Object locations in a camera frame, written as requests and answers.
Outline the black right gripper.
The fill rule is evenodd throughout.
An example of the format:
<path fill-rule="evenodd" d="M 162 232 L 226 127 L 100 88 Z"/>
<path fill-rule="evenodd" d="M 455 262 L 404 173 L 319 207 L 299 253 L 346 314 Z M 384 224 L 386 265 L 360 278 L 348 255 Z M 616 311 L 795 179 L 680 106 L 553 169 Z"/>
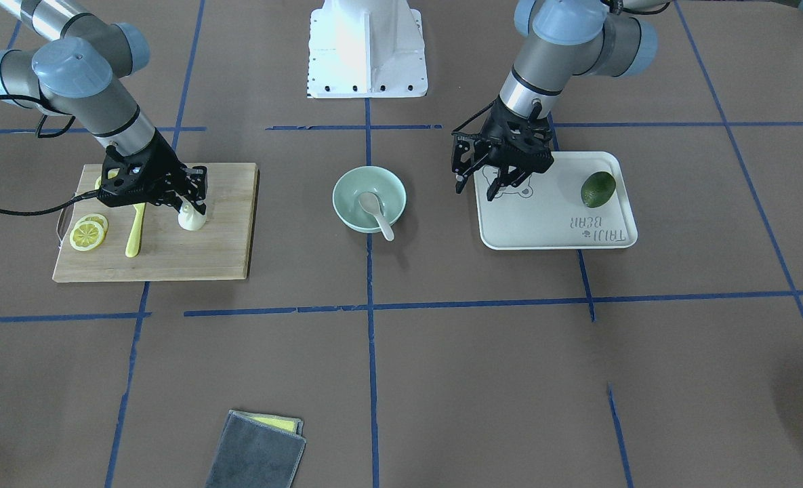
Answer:
<path fill-rule="evenodd" d="M 118 169 L 112 179 L 106 172 Z M 102 183 L 98 200 L 107 207 L 122 207 L 138 203 L 170 206 L 180 214 L 188 203 L 189 220 L 206 220 L 207 168 L 191 169 L 179 161 L 171 145 L 160 133 L 134 155 L 120 154 L 117 147 L 106 147 L 102 167 Z"/>

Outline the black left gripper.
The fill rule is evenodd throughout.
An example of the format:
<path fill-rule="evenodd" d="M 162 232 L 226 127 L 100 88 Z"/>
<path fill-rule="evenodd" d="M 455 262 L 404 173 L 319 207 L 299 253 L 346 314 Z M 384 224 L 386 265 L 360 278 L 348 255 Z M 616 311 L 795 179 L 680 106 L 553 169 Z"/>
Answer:
<path fill-rule="evenodd" d="M 531 174 L 542 174 L 554 163 L 553 138 L 543 103 L 529 103 L 531 113 L 518 115 L 500 99 L 490 102 L 453 130 L 455 192 L 462 194 L 470 176 L 486 165 L 486 201 L 504 195 L 531 197 Z"/>

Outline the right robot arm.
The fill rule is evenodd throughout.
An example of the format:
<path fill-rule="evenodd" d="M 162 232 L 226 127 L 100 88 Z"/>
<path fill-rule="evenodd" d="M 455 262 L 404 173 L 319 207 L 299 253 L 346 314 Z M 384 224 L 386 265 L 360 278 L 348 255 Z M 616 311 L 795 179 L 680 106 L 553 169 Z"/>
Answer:
<path fill-rule="evenodd" d="M 1 1 L 46 44 L 0 52 L 0 100 L 43 115 L 67 115 L 100 143 L 104 206 L 170 206 L 206 214 L 208 170 L 179 161 L 122 84 L 147 66 L 150 49 L 130 24 L 107 24 L 76 1 Z"/>

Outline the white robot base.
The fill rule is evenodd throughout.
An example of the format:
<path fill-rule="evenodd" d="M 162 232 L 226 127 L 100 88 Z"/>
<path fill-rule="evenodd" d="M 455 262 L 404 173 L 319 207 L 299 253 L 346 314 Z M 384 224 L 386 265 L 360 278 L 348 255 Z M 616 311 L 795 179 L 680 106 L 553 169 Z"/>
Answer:
<path fill-rule="evenodd" d="M 407 1 L 325 1 L 309 28 L 309 98 L 427 94 L 422 16 Z"/>

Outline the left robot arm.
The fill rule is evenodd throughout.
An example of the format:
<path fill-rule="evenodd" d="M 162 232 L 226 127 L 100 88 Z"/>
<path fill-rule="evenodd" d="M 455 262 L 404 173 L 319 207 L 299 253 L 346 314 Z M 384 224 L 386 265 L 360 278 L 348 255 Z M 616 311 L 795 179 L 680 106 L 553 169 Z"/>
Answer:
<path fill-rule="evenodd" d="M 496 99 L 480 111 L 485 122 L 473 134 L 453 130 L 455 191 L 484 167 L 497 170 L 488 201 L 547 172 L 554 162 L 549 115 L 571 78 L 627 77 L 652 64 L 659 40 L 644 16 L 621 1 L 518 2 L 523 44 Z"/>

